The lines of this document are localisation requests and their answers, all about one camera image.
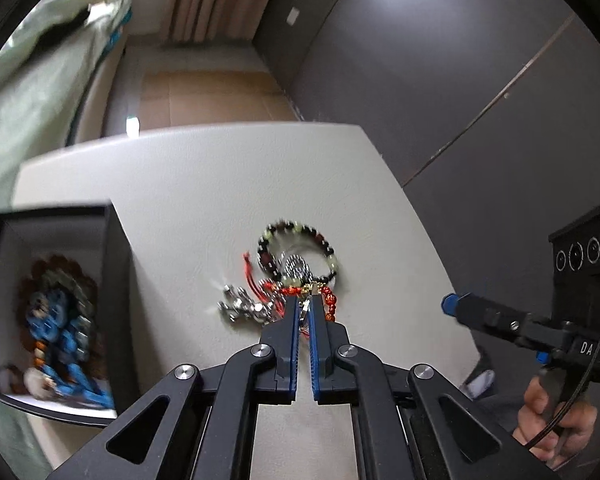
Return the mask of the brown cardboard floor sheet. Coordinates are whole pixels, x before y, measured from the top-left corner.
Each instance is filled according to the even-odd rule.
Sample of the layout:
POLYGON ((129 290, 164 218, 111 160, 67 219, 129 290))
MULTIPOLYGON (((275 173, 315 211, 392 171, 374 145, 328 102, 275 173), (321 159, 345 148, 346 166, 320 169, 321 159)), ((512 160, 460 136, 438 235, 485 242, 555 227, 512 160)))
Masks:
POLYGON ((148 74, 136 117, 140 131, 226 122, 295 122, 273 76, 241 70, 148 74))

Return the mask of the blue flower jewelry piece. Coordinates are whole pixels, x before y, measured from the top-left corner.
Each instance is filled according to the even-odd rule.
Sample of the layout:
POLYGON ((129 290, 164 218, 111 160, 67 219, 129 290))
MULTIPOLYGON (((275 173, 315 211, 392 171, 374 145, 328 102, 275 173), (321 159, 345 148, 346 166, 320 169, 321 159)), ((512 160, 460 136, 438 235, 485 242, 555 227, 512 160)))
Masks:
POLYGON ((30 395, 38 400, 67 399, 111 410, 111 393, 86 369, 91 320, 82 314, 70 315, 68 290, 54 286, 35 292, 26 311, 26 322, 34 341, 34 364, 23 374, 30 395))

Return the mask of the white wall switch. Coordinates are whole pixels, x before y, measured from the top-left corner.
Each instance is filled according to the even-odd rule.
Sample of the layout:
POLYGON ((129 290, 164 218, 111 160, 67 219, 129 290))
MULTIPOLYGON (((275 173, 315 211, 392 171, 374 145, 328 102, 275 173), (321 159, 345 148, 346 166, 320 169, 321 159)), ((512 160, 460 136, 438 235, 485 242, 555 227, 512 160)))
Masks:
POLYGON ((286 23, 289 26, 294 26, 294 23, 297 21, 299 14, 300 11, 295 6, 293 6, 286 17, 286 23))

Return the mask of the dark grey wardrobe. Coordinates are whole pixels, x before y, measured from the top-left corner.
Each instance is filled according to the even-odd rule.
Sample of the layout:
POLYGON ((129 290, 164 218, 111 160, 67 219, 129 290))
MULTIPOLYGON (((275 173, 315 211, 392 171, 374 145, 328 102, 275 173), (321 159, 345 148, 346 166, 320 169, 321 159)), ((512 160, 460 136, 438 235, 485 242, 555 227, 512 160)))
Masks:
POLYGON ((548 237, 600 204, 600 44, 564 0, 270 0, 254 44, 302 118, 364 129, 457 290, 550 310, 548 237))

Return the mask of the green bed sheet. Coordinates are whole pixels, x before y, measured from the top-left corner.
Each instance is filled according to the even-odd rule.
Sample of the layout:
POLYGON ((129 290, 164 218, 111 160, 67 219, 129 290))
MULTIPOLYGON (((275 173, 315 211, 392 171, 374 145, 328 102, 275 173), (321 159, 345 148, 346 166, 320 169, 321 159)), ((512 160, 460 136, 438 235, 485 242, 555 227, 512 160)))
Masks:
POLYGON ((20 166, 62 148, 131 0, 42 0, 0 52, 0 209, 20 166))

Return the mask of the black jewelry box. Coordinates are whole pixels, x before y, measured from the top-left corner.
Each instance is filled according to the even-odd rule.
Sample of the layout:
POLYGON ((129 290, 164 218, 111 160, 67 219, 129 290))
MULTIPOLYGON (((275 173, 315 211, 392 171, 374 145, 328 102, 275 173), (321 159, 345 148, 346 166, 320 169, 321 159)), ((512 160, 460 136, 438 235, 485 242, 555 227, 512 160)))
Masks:
POLYGON ((111 204, 0 211, 0 402, 104 428, 140 396, 131 245, 111 204))

